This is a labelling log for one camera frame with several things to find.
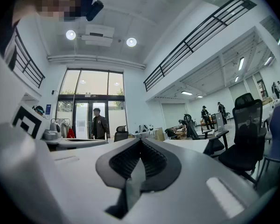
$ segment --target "black office chair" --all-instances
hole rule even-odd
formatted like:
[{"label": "black office chair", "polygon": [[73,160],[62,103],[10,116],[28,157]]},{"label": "black office chair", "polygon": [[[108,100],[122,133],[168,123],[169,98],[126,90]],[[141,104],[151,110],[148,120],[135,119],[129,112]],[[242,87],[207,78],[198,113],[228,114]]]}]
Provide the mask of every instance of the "black office chair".
[{"label": "black office chair", "polygon": [[175,140],[177,138],[177,135],[171,129],[166,129],[165,133],[170,140]]},{"label": "black office chair", "polygon": [[255,184],[246,171],[253,172],[263,157],[266,128],[261,128],[262,102],[247,93],[236,99],[232,113],[236,126],[235,145],[222,153],[219,161]]},{"label": "black office chair", "polygon": [[[199,140],[199,136],[194,128],[193,123],[191,122],[192,117],[189,114],[185,114],[184,120],[187,122],[187,130],[191,133],[191,137],[193,140]],[[211,130],[203,131],[204,133],[204,140],[207,139],[207,134],[211,132]],[[214,155],[215,152],[223,150],[224,148],[228,149],[226,134],[228,133],[228,130],[225,130],[219,134],[217,134],[216,137],[212,137],[209,139],[209,143],[204,151],[204,154],[207,154],[211,156],[212,158],[218,157],[219,154]],[[219,140],[219,138],[223,137],[224,144]]]},{"label": "black office chair", "polygon": [[126,140],[127,137],[129,136],[129,132],[126,131],[126,126],[118,126],[116,128],[116,133],[114,136],[114,142],[121,141],[121,140]]}]

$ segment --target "black metal railing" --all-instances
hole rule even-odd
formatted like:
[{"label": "black metal railing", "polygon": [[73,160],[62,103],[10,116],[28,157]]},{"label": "black metal railing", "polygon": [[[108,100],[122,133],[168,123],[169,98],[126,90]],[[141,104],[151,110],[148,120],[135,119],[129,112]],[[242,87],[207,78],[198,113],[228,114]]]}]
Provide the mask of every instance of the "black metal railing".
[{"label": "black metal railing", "polygon": [[187,35],[149,75],[144,81],[146,91],[150,90],[208,40],[255,6],[256,4],[249,0],[229,0],[221,6]]},{"label": "black metal railing", "polygon": [[17,29],[15,36],[15,46],[17,51],[15,65],[37,88],[39,88],[45,76],[38,69],[37,65],[27,52]]}]

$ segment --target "door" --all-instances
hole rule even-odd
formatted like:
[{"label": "door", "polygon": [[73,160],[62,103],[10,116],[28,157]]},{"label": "door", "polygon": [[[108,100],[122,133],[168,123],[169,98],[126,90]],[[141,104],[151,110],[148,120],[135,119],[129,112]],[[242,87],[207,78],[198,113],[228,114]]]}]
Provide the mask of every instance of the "door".
[{"label": "door", "polygon": [[108,110],[106,101],[77,100],[75,101],[73,128],[77,139],[91,139],[91,126],[94,118],[93,109],[99,108],[100,115],[108,122]]}]

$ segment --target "round ceiling light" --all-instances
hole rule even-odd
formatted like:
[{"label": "round ceiling light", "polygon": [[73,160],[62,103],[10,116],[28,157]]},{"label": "round ceiling light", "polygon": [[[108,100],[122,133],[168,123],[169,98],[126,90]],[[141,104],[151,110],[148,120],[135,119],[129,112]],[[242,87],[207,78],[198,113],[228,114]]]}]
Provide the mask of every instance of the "round ceiling light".
[{"label": "round ceiling light", "polygon": [[127,41],[126,41],[126,44],[127,44],[129,47],[134,47],[134,46],[136,46],[137,41],[136,41],[135,38],[129,38],[129,39],[127,39]]},{"label": "round ceiling light", "polygon": [[69,40],[74,40],[76,38],[76,33],[73,30],[66,32],[66,38]]}]

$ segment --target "black and white square marker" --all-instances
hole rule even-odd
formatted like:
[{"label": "black and white square marker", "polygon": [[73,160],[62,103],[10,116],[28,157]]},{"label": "black and white square marker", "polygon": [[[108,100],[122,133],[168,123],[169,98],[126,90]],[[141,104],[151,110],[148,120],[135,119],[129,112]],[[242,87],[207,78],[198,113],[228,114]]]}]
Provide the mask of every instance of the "black and white square marker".
[{"label": "black and white square marker", "polygon": [[35,139],[41,123],[41,120],[21,106],[14,118],[13,126],[21,127]]}]

